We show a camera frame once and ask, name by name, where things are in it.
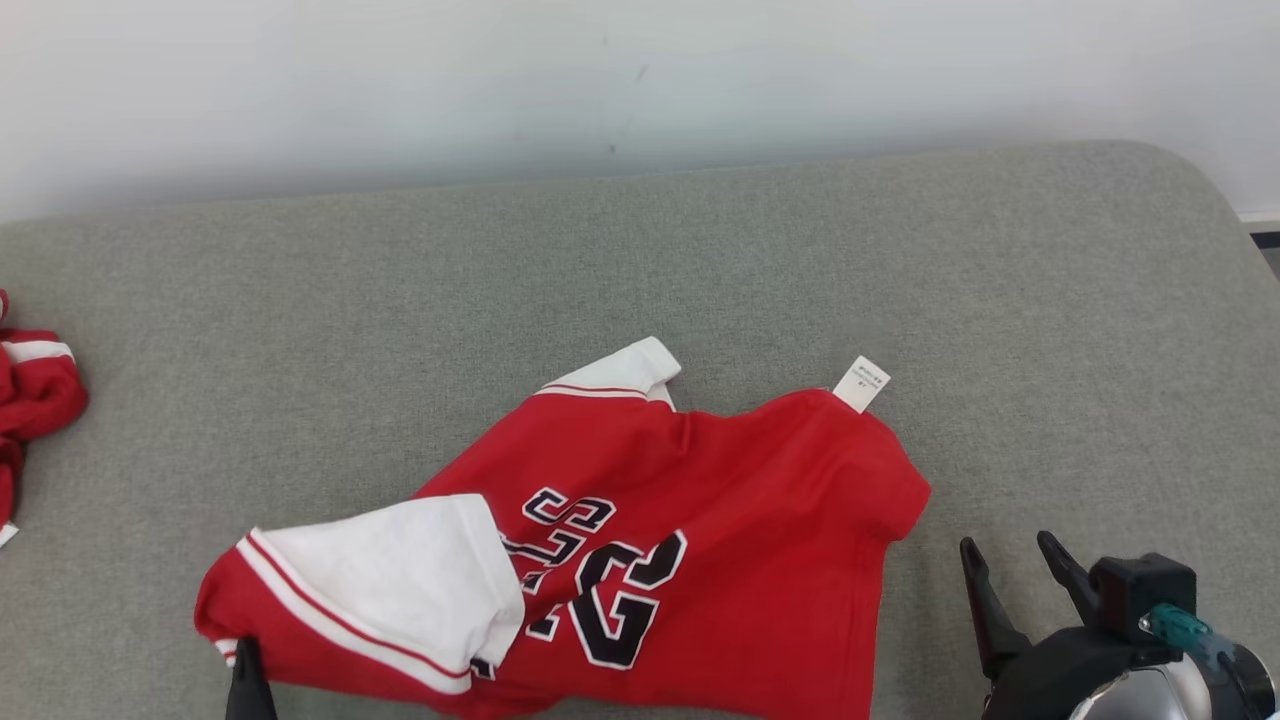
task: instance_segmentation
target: white wall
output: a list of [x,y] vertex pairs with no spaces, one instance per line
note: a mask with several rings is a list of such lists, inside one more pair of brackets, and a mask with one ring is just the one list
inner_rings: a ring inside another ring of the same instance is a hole
[[1083,137],[1280,219],[1277,38],[1276,0],[0,0],[0,220]]

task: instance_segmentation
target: black cable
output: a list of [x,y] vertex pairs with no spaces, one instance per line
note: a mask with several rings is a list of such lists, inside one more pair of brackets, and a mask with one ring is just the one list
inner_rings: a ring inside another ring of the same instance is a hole
[[1235,685],[1235,692],[1240,693],[1240,703],[1244,706],[1244,716],[1247,720],[1262,720],[1258,715],[1258,708],[1253,707],[1253,702],[1249,700],[1249,692],[1244,689],[1244,680],[1240,679],[1240,671],[1235,667],[1235,661],[1226,652],[1217,653],[1217,661],[1222,665],[1222,670],[1226,671],[1226,676],[1231,679],[1231,684]]

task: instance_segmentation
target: gray table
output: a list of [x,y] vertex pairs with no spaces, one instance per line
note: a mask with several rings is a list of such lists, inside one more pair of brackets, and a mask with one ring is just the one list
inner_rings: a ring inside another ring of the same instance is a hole
[[[404,498],[541,382],[648,334],[681,407],[835,383],[934,495],[890,553],[884,719],[975,716],[956,543],[1034,637],[1073,620],[1034,546],[1160,550],[1280,664],[1280,283],[1206,178],[1074,143],[672,177],[54,219],[0,229],[12,322],[93,402],[32,446],[0,550],[12,720],[221,717],[191,628],[247,528]],[[422,717],[278,688],[282,719]],[[710,717],[568,702],[553,717]]]

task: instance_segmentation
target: robotic arm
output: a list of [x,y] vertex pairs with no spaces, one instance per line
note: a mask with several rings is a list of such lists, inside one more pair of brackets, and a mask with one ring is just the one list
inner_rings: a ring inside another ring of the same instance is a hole
[[982,673],[983,720],[1266,720],[1271,676],[1248,648],[1196,618],[1196,571],[1162,555],[1103,557],[1085,573],[1037,536],[1080,626],[1039,643],[1014,628],[973,538],[960,542]]

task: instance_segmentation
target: clothing tag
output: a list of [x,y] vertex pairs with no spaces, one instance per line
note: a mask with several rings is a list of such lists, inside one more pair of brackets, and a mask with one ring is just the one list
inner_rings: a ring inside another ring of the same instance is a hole
[[18,534],[18,525],[5,523],[4,527],[0,528],[0,547],[4,547],[4,543],[9,542],[9,539],[15,534]]
[[854,410],[863,413],[887,384],[888,373],[881,370],[876,363],[859,355],[858,360],[854,361],[854,366],[845,373],[844,378],[840,378],[836,389],[831,392],[849,404]]

